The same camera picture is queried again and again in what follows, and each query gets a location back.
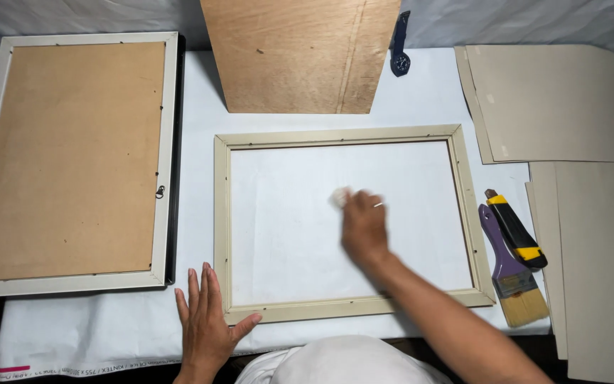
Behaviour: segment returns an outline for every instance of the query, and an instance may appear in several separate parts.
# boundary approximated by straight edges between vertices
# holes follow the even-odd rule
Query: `table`
[[[482,165],[452,48],[409,49],[409,74],[395,77],[383,67],[368,115],[232,114],[226,111],[211,52],[188,52],[185,61],[182,175],[179,198],[177,283],[165,290],[63,294],[8,299],[0,331],[0,380],[46,374],[85,377],[125,369],[177,363],[181,325],[174,288],[185,291],[188,267],[213,262],[213,135],[343,128],[463,125],[476,191],[494,188],[508,196],[533,234],[524,183],[527,163]],[[478,194],[478,203],[482,196]],[[494,253],[485,237],[490,267]],[[541,272],[534,273],[544,293]],[[547,334],[550,320],[509,329],[499,304],[473,308],[509,335]],[[379,338],[419,336],[403,314],[260,324],[236,354],[272,351],[345,334]]]

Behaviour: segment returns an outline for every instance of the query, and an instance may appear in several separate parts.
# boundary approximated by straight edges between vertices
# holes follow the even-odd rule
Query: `picture frame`
[[[496,298],[460,124],[241,133],[214,137],[214,269],[220,284],[222,309],[226,322],[234,325],[252,313],[261,313],[262,322],[279,322],[386,314],[396,311],[394,302],[383,295],[232,305],[231,151],[428,141],[447,143],[460,221],[463,227],[466,257],[473,281],[473,288],[450,290],[447,293],[467,307],[495,304]]]
[[[155,226],[149,271],[94,273],[0,280],[0,296],[86,290],[164,287],[175,281],[177,202],[181,156],[185,39],[176,31],[3,37],[0,45],[0,110],[9,67],[17,47],[163,42],[165,44]]]

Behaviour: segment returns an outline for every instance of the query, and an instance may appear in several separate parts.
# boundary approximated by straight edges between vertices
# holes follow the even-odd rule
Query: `paintbrush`
[[[549,315],[549,308],[542,292],[534,281],[532,272],[517,262],[506,248],[501,229],[490,208],[481,204],[480,224],[492,243],[497,262],[492,273],[492,283],[497,290],[503,315],[509,327],[520,327]]]

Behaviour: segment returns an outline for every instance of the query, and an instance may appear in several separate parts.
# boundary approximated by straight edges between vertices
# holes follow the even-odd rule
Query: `hand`
[[[375,274],[391,254],[386,231],[386,206],[377,195],[348,192],[343,207],[343,247],[364,272]]]
[[[202,275],[199,290],[196,271],[188,269],[188,305],[182,290],[175,288],[183,330],[182,370],[175,383],[212,383],[238,342],[262,320],[262,315],[252,314],[229,328],[217,275],[206,262]]]

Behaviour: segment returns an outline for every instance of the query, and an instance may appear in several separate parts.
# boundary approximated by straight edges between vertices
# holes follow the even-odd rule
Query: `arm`
[[[222,313],[215,271],[203,263],[201,275],[199,289],[196,271],[188,269],[188,304],[182,290],[175,289],[182,321],[183,356],[182,369],[174,384],[211,384],[238,342],[262,320],[262,315],[251,314],[229,328]]]
[[[386,287],[439,357],[466,383],[552,383],[507,336],[408,269],[388,250],[385,206],[360,191],[343,208],[343,247]]]

